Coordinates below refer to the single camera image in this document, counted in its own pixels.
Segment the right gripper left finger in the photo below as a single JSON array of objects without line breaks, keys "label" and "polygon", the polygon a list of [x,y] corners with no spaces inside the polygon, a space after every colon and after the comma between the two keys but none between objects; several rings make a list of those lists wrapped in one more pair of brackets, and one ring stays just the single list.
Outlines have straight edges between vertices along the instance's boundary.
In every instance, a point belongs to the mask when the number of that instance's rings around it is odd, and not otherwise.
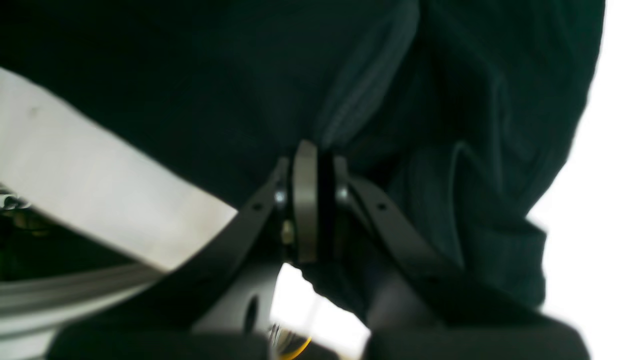
[{"label": "right gripper left finger", "polygon": [[318,148],[304,140],[215,239],[143,292],[67,326],[48,359],[274,359],[281,266],[319,259],[318,171]]}]

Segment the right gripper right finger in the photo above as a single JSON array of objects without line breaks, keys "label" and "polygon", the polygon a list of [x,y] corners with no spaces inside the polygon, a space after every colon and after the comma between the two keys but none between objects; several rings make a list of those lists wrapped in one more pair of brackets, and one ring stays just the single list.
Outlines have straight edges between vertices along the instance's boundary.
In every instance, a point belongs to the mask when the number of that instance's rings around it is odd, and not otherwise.
[{"label": "right gripper right finger", "polygon": [[320,293],[369,329],[366,360],[587,360],[571,326],[483,285],[344,157],[320,157]]}]

